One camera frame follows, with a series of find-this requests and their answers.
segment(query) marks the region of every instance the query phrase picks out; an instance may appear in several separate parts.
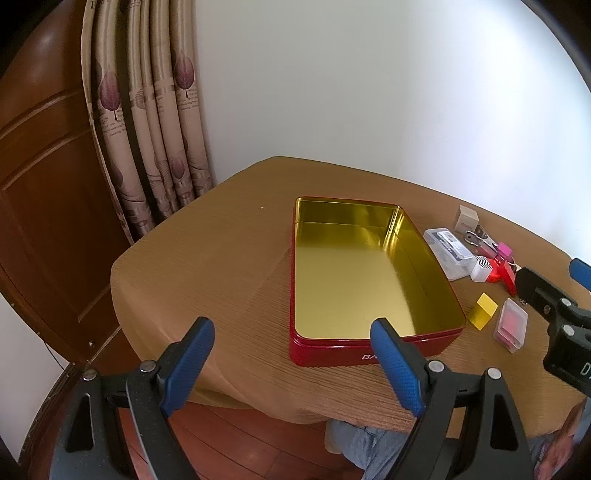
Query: brown door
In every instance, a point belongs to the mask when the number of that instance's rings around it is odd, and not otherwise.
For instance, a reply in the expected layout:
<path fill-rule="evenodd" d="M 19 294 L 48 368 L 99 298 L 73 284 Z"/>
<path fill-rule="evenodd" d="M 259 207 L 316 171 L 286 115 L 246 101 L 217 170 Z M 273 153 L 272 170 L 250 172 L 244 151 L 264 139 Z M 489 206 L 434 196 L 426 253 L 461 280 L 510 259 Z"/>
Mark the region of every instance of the brown door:
<path fill-rule="evenodd" d="M 85 0 L 64 0 L 0 79 L 0 291 L 49 345 L 88 361 L 117 321 L 129 246 L 96 158 L 80 73 Z"/>

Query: rectangular tray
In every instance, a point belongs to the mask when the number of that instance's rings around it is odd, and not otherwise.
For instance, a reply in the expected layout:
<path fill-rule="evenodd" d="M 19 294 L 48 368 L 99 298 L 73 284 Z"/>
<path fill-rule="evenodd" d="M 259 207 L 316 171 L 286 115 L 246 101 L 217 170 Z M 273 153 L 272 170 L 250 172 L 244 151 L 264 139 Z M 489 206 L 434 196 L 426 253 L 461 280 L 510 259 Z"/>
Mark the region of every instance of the rectangular tray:
<path fill-rule="evenodd" d="M 369 327 L 380 317 L 425 355 L 466 324 L 433 252 L 397 205 L 301 197 L 292 252 L 290 356 L 299 365 L 375 362 Z"/>

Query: wooden floor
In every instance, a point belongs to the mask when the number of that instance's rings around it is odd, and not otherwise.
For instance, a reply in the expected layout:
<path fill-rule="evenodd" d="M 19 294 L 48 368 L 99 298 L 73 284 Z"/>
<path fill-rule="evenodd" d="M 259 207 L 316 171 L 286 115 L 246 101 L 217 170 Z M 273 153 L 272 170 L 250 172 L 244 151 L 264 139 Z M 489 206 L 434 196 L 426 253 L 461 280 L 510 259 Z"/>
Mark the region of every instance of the wooden floor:
<path fill-rule="evenodd" d="M 95 362 L 103 374 L 128 371 L 139 364 L 122 332 Z M 47 480 L 60 416 L 47 430 L 30 469 L 30 480 Z M 119 411 L 139 480 L 152 478 L 138 443 L 129 410 Z M 188 459 L 203 480 L 355 480 L 363 471 L 342 455 L 324 448 L 324 423 L 297 425 L 256 410 L 205 407 L 187 403 L 170 424 Z"/>

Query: gray pants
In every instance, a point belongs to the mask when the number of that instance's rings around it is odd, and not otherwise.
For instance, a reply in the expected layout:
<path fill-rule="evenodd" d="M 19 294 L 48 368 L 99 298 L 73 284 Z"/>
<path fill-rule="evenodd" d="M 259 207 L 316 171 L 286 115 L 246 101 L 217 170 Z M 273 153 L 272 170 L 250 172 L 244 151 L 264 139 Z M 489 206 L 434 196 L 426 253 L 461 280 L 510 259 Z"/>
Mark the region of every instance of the gray pants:
<path fill-rule="evenodd" d="M 362 480 L 384 480 L 408 438 L 408 433 L 373 427 L 356 427 L 340 420 L 329 420 L 326 428 L 343 455 L 365 470 Z M 552 441 L 549 433 L 528 440 L 532 465 Z"/>

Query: white wall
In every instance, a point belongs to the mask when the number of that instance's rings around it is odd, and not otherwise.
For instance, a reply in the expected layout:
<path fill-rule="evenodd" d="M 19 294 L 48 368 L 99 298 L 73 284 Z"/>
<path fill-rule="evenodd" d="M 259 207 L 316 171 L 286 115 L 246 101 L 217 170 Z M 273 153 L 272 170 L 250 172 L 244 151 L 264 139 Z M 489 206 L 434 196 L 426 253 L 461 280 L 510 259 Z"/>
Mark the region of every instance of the white wall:
<path fill-rule="evenodd" d="M 0 295 L 0 436 L 15 459 L 62 370 Z M 68 361 L 54 352 L 63 367 Z"/>
<path fill-rule="evenodd" d="M 591 262 L 591 95 L 520 0 L 198 0 L 196 14 L 218 181 L 272 155 L 363 168 Z"/>

